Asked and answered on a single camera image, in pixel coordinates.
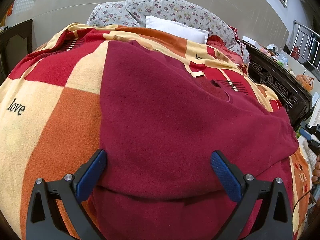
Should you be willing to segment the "person's right hand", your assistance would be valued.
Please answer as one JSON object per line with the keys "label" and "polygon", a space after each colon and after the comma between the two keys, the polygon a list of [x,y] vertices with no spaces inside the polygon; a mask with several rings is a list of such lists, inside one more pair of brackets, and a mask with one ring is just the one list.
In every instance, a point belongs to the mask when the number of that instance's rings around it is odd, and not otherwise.
{"label": "person's right hand", "polygon": [[315,168],[312,172],[311,181],[315,184],[320,178],[320,155],[317,156]]}

